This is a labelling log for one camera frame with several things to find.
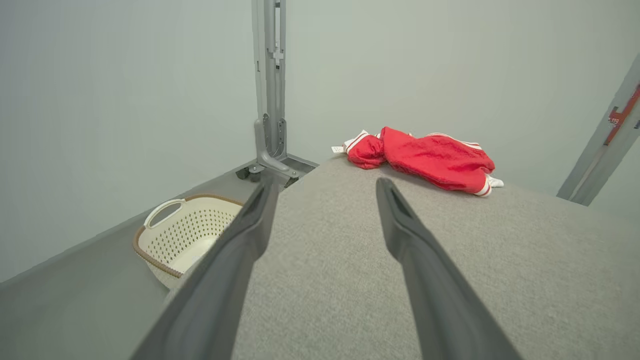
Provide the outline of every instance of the brown basket rim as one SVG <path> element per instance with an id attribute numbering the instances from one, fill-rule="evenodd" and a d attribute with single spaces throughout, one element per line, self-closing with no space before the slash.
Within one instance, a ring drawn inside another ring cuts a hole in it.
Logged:
<path id="1" fill-rule="evenodd" d="M 232 199 L 228 199 L 226 197 L 222 197 L 222 196 L 218 196 L 218 195 L 208 194 L 208 193 L 188 196 L 188 197 L 185 197 L 184 200 L 185 201 L 191 201 L 193 199 L 199 199 L 201 197 L 212 197 L 214 199 L 219 199 L 219 200 L 231 202 L 232 204 L 244 206 L 244 204 L 242 202 L 239 202 L 239 201 L 236 201 L 236 200 L 232 200 Z M 160 261 L 152 258 L 151 255 L 147 254 L 144 250 L 142 250 L 140 248 L 140 245 L 138 244 L 138 242 L 140 240 L 140 236 L 142 235 L 142 233 L 144 231 L 145 231 L 145 226 L 142 225 L 138 229 L 138 231 L 136 232 L 136 235 L 133 237 L 133 250 L 138 255 L 140 255 L 141 258 L 143 258 L 144 260 L 148 261 L 150 264 L 154 265 L 156 268 L 162 270 L 163 272 L 166 272 L 167 274 L 169 274 L 169 275 L 171 275 L 171 276 L 173 276 L 173 277 L 175 277 L 177 279 L 180 279 L 180 277 L 182 276 L 181 272 L 179 272 L 178 270 L 174 270 L 174 269 L 170 268 L 169 266 L 166 266 L 165 264 L 162 264 Z"/>

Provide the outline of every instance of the white laundry basket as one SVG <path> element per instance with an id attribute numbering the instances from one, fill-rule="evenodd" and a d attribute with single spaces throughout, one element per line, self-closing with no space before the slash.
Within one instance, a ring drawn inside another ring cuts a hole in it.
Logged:
<path id="1" fill-rule="evenodd" d="M 151 224 L 164 209 L 180 204 L 173 213 Z M 242 208 L 242 203 L 215 195 L 173 199 L 151 211 L 133 239 L 133 249 L 167 288 L 214 244 Z"/>

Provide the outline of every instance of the gray upholstered bed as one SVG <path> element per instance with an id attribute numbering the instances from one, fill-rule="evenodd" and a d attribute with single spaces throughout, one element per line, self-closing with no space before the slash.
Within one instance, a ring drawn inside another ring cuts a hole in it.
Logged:
<path id="1" fill-rule="evenodd" d="M 344 158 L 280 194 L 236 359 L 420 359 L 375 198 L 391 178 L 526 359 L 640 358 L 640 231 L 513 184 L 446 192 Z"/>

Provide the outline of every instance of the metal stand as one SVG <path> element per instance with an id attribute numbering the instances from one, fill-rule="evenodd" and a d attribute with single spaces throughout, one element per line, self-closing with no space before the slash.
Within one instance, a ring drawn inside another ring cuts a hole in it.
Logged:
<path id="1" fill-rule="evenodd" d="M 240 179 L 259 181 L 260 173 L 269 168 L 289 178 L 285 187 L 295 183 L 300 174 L 283 161 L 303 162 L 287 156 L 287 122 L 284 119 L 285 96 L 285 0 L 264 0 L 264 54 L 266 64 L 267 113 L 254 124 L 256 164 L 236 172 Z"/>

